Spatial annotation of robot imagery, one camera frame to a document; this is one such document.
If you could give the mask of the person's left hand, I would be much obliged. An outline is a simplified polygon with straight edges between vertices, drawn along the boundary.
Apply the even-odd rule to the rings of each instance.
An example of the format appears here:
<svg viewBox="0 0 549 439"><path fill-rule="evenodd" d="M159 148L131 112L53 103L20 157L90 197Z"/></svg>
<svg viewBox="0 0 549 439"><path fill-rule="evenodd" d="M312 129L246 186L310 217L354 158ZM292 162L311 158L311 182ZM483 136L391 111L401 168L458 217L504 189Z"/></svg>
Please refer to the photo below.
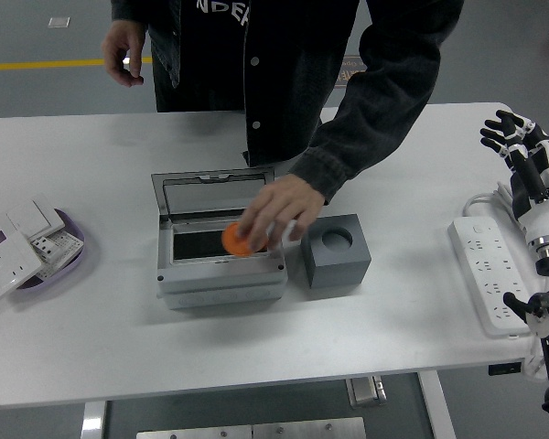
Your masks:
<svg viewBox="0 0 549 439"><path fill-rule="evenodd" d="M244 210L238 226L238 236L247 240L252 251L264 245L278 246L285 231L290 241L300 240L317 219L325 204L321 193L305 180L289 174L261 188Z"/></svg>

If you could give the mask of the person's right hand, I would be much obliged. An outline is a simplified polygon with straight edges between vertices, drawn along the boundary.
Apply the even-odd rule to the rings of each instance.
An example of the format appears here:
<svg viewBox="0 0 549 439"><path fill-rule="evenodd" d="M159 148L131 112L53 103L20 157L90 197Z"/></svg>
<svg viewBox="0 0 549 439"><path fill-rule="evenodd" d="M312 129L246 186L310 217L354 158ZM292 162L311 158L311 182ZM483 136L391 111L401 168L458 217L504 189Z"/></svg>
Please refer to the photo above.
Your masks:
<svg viewBox="0 0 549 439"><path fill-rule="evenodd" d="M132 20L114 20L101 49L106 73L118 84L131 88L144 84L141 75L145 26Z"/></svg>

